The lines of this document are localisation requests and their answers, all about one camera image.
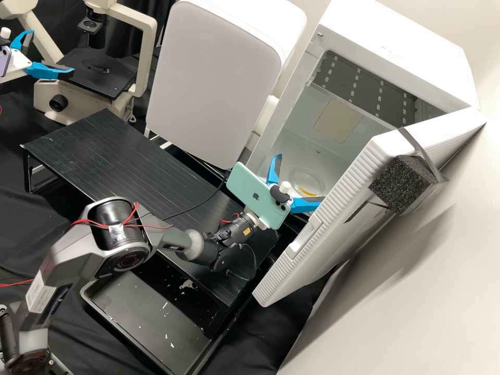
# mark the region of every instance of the smartphone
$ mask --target smartphone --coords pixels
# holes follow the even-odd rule
[[[270,228],[278,229],[290,212],[289,204],[276,204],[269,186],[240,162],[237,162],[226,187]]]
[[[12,51],[8,46],[2,46],[0,49],[0,77],[5,77],[9,68]]]

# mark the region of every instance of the circular motor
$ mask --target circular motor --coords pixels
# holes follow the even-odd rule
[[[105,202],[89,213],[91,220],[109,226],[108,229],[92,228],[98,246],[109,252],[121,250],[104,261],[96,277],[131,270],[148,258],[151,247],[141,228],[121,225],[132,209],[129,202],[117,199]]]

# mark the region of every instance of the white knob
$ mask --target white knob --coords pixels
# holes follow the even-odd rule
[[[291,188],[291,183],[289,183],[288,181],[283,181],[280,185],[280,192],[282,192],[283,194],[288,194]]]
[[[4,39],[9,39],[10,38],[10,29],[9,28],[6,28],[6,27],[3,27],[1,30],[0,30],[0,36]]]

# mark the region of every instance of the foam block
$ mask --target foam block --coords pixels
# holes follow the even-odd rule
[[[370,190],[382,199],[390,210],[403,214],[415,202],[429,196],[438,183],[420,156],[396,156],[370,184]]]

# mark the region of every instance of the mint green iphone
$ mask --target mint green iphone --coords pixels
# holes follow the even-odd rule
[[[226,186],[270,228],[278,229],[290,212],[290,205],[277,204],[270,187],[240,162],[234,165]]]

